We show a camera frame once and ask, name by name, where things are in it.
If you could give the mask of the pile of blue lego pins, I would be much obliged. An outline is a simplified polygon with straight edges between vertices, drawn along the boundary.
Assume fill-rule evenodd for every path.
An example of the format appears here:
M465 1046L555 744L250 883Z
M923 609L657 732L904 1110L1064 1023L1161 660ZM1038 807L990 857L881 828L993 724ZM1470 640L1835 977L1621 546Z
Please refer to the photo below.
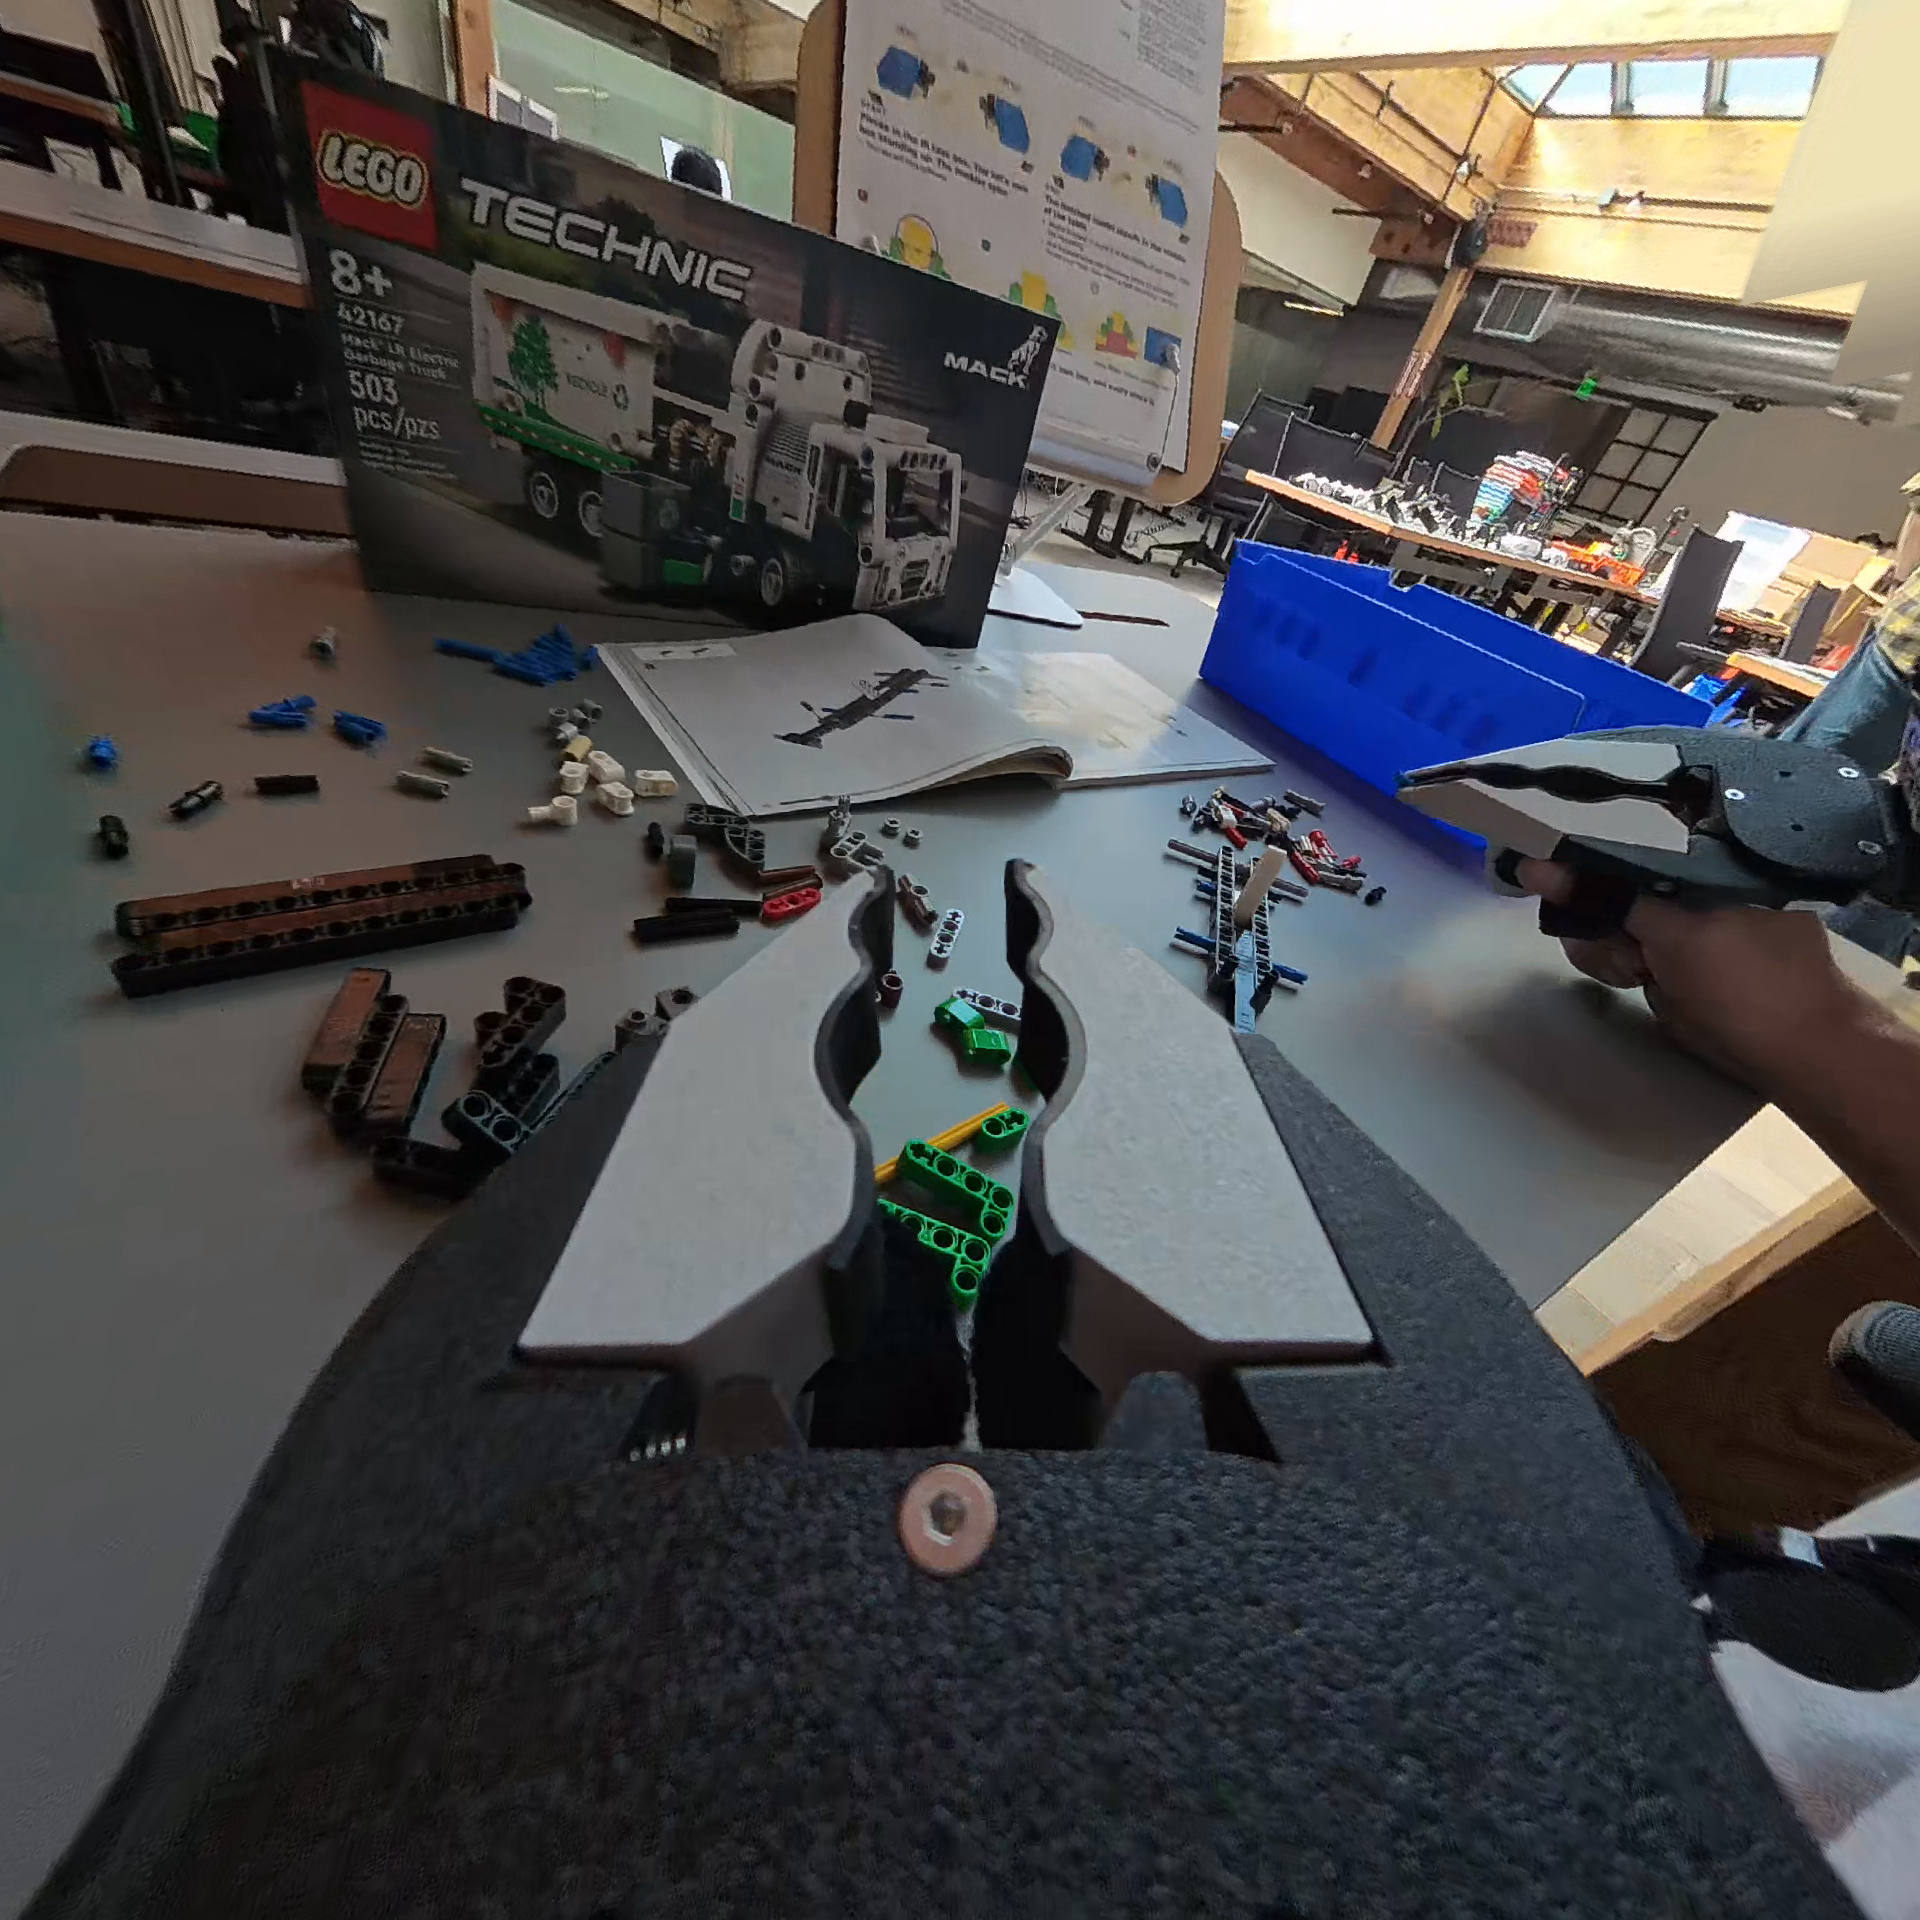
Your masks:
M486 665L491 674L525 687L549 688L577 681L598 668L598 647L579 642L565 625L553 625L518 650L459 640L432 639L432 650L446 659Z

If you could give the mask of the cluttered wooden workbench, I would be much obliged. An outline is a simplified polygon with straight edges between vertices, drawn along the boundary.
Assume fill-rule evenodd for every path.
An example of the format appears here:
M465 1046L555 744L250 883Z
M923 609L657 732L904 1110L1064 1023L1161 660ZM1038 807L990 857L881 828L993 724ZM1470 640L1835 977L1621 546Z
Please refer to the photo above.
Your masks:
M1574 566L1570 552L1536 535L1490 539L1440 534L1422 519L1375 513L1258 468L1231 468L1264 506L1282 508L1331 534L1350 556L1430 586L1485 588L1506 604L1544 601L1598 612L1656 612L1664 593L1627 584L1598 566Z

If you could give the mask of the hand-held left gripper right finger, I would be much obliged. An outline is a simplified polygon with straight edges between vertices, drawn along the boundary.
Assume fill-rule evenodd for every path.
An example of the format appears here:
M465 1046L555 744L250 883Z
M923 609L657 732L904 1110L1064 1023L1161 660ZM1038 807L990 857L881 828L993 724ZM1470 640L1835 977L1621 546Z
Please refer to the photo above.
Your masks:
M1005 924L1041 1110L975 1310L978 1443L1272 1455L1242 1375L1376 1334L1242 1038L1035 863L1008 863Z

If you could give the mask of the yellow lego axle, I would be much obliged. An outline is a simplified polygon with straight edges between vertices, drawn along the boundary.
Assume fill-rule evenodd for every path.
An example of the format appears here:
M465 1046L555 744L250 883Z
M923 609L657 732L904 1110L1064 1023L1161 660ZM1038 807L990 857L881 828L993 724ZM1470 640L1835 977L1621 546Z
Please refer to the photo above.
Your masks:
M981 1134L983 1126L990 1119L1008 1113L1010 1106L1014 1106L1010 1103L998 1103L985 1112L976 1112L975 1116L969 1116L966 1121L958 1121L958 1122L944 1127L943 1131L928 1136L928 1145L933 1145L943 1153L953 1150L958 1145L966 1145ZM895 1154L886 1164L877 1166L877 1170L873 1170L877 1184L889 1184L899 1175L901 1156L904 1154Z

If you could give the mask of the long lego chassis assembly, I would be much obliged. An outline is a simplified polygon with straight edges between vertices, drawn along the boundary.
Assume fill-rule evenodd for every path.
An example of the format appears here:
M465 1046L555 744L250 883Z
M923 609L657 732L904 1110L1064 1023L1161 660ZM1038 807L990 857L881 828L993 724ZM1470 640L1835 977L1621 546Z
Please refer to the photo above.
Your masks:
M1311 985L1306 971L1278 959L1272 936L1272 906L1303 891L1285 880L1289 849L1272 844L1247 863L1232 846L1210 855L1168 839L1167 852L1200 873L1195 891L1213 908L1210 931L1176 929L1174 945L1207 961L1207 993L1238 1035L1253 1035L1273 993L1295 995Z

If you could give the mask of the person's right hand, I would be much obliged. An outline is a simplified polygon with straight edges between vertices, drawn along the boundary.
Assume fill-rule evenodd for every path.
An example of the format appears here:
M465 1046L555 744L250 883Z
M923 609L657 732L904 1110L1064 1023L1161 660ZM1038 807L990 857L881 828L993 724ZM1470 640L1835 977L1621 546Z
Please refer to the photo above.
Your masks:
M1677 1046L1755 1092L1789 1089L1862 1000L1801 910L1642 897L1624 927L1561 942L1578 971L1642 993Z

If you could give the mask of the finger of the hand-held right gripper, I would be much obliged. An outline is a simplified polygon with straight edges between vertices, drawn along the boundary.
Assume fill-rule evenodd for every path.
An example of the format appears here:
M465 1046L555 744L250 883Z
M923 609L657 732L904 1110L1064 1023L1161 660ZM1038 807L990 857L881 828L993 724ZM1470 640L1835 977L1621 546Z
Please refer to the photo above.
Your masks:
M1407 775L1399 801L1489 850L1551 857L1561 842L1688 852L1677 764L1454 764Z
M1704 732L1584 732L1409 774L1410 787L1670 787L1705 746Z

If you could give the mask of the person's right forearm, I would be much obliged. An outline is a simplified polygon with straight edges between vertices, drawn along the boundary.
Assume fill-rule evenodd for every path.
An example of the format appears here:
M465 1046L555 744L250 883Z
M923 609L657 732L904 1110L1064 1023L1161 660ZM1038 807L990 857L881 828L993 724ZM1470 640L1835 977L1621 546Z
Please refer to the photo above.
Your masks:
M1918 1244L1918 1038L1846 975L1806 912L1755 916L1758 1086Z

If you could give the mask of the black office chair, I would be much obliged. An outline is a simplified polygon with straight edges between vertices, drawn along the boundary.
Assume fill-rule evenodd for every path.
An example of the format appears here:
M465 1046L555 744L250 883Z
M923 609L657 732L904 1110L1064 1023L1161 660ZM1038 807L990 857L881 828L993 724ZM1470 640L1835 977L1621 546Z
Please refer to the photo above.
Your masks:
M1322 513L1291 508L1253 486L1251 473L1306 489L1311 476L1363 494L1387 479L1394 457L1366 436L1339 434L1261 393L1222 450L1242 543L1333 556L1345 538Z
M1651 620L1633 668L1674 684L1696 659L1689 650L1711 642L1721 596L1741 566L1745 543L1691 528L1664 576L1661 609Z

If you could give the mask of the silver ventilation duct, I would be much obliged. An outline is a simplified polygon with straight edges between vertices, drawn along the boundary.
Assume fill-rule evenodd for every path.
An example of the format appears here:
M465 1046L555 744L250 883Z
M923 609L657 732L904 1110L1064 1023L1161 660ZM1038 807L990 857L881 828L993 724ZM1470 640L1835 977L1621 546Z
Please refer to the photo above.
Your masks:
M1598 376L1726 404L1826 409L1888 423L1913 376L1842 376L1846 324L1797 310L1624 296L1490 280L1470 300L1473 336L1551 374Z

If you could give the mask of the large blue plastic bin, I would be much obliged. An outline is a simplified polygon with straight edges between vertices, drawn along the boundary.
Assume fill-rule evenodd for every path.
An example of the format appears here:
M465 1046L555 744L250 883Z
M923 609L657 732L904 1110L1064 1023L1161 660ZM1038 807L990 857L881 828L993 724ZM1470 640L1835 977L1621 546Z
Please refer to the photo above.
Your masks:
M1394 799L1430 764L1575 732L1705 728L1712 705L1383 568L1239 544L1202 681Z

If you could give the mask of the dark storage shelving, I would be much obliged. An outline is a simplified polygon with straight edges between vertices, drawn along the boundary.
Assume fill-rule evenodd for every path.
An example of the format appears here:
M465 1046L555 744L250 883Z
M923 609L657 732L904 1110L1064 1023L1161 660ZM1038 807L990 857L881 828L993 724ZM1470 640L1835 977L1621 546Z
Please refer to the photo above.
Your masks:
M2 160L166 208L223 211L213 124L170 66L166 4L5 4ZM5 407L313 454L323 409L286 307L5 242Z

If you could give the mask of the dark brown short lego beam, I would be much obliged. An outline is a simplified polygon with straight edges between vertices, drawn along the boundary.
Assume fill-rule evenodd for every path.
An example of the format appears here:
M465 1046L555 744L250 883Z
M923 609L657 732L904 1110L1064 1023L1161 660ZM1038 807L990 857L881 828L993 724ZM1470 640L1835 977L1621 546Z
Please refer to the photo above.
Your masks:
M299 1067L305 1092L323 1098L346 1073L365 1043L365 1031L392 990L394 977L385 967L354 967L344 978Z
M328 1091L325 1112L336 1136L357 1136L368 1126L374 1092L392 1064L406 1017L409 1017L408 998L395 993L376 998L346 1067L336 1073Z
M409 1136L441 1056L446 1028L443 1015L409 1012L401 1017L362 1113L362 1138Z

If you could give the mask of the cluster of lego pins and axles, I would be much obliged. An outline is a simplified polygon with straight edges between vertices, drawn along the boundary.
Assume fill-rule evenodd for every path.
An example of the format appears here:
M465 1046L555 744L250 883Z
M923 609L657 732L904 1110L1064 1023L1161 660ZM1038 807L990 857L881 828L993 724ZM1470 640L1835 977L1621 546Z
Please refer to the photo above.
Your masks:
M1343 855L1322 828L1325 806L1298 791L1282 791L1247 801L1226 787L1202 795L1181 799L1181 815L1192 832L1213 834L1210 844L1171 839L1168 855L1217 875L1229 870L1235 888L1243 888L1261 863L1275 867L1272 891L1289 902L1306 902L1311 891L1353 897L1367 906L1385 899L1359 855Z

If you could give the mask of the green angled lego beam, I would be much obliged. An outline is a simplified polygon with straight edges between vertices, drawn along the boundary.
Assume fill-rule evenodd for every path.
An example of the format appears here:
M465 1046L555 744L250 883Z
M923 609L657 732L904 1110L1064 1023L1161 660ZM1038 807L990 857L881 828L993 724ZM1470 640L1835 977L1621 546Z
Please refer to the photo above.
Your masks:
M1008 1235L1018 1212L1014 1187L921 1138L904 1143L891 1194L899 1204L990 1247Z
M993 1247L938 1217L923 1214L914 1207L904 1207L888 1198L881 1198L877 1210L881 1217L904 1225L923 1252L935 1255L944 1264L953 1308L958 1312L969 1312L976 1306L981 1283L989 1276Z

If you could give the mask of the long black lego beam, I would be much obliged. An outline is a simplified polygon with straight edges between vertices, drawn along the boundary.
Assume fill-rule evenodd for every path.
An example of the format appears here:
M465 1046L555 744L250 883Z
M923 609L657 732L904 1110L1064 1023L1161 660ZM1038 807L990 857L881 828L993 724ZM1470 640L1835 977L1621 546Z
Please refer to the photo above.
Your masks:
M530 897L491 883L422 897L305 908L290 914L208 921L145 936L113 961L130 1000L219 985L357 955L443 945L521 924Z
M310 908L381 904L471 886L527 894L527 873L520 863L501 863L491 855L453 855L362 872L255 880L122 902L113 910L113 929L122 940L139 942L176 929L282 916Z

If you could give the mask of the lego set cardboard box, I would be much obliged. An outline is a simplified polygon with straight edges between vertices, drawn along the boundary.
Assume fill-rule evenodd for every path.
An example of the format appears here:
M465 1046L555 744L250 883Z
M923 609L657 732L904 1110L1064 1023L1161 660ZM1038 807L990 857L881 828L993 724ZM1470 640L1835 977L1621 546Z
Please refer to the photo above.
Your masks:
M1055 321L365 72L264 70L366 588L976 646Z

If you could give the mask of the dark grey rounded object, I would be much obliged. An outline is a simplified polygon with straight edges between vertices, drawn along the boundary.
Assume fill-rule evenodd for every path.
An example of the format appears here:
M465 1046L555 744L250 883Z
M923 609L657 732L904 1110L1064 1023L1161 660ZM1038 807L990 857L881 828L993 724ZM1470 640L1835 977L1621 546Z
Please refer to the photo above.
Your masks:
M1918 1426L1918 1308L1867 1304L1834 1334L1830 1366L1838 1380L1902 1430Z

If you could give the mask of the scattered loose lego pieces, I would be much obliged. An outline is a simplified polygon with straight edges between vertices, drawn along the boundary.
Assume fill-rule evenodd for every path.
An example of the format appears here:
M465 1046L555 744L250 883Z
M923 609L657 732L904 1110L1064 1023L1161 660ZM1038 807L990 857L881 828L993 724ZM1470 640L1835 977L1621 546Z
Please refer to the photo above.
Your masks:
M626 819L638 799L672 799L672 775L638 770L634 780L626 780L616 770L618 764L591 744L591 728L600 724L602 716L603 707L589 700L565 705L551 716L561 746L561 784L549 803L528 810L528 825L575 828L582 819L584 795L603 806L611 819ZM443 801L448 775L471 770L466 756L451 753L432 750L424 753L422 759L422 769L401 769L395 784L424 801ZM642 836L648 855L662 859L670 886L679 891L663 899L663 912L641 916L634 924L635 947L734 937L750 924L765 927L760 921L761 899L797 886L821 883L826 899L826 875L818 867L769 870L765 832L726 807L688 806L683 825L686 832L670 834L659 823L650 823ZM753 890L743 897L691 894L688 888L701 873L703 849L726 852L728 864ZM693 1007L693 1000L695 995L686 990L662 993L655 1012L641 1008L638 1015L623 1017L616 1046L626 1048L659 1038L675 1015ZM386 1184L446 1200L466 1198L496 1169L506 1166L542 1126L551 1122L565 1103L586 1086L591 1073L607 1064L607 1056L595 1056L591 1067L562 1086L561 1064L547 1052L547 1046L565 1015L562 985L541 977L509 977L501 1007L486 1010L473 1023L471 1089L446 1106L441 1121L448 1143L415 1138L411 1131L386 1140L366 1140L362 1134L347 1140L366 1147L376 1175ZM976 1140L999 1147L1021 1145L1030 1121L1030 1112L1014 1105L1010 1112L990 1119Z

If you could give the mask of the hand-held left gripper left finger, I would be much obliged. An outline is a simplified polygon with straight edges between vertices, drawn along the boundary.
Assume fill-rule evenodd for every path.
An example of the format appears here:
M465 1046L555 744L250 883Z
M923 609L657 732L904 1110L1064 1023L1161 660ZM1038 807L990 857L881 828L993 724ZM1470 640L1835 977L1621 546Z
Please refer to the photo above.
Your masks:
M688 1452L806 1446L803 1402L883 1320L873 1143L896 883L846 880L677 1017L520 1335L527 1361L629 1362Z

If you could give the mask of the lego instruction booklet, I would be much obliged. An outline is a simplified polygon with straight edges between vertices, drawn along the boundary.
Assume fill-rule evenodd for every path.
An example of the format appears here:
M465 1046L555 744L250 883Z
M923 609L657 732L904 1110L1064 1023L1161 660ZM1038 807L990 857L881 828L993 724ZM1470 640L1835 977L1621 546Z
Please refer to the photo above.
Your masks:
M758 823L994 777L1105 787L1273 769L1114 656L933 650L878 615L598 655L683 788Z

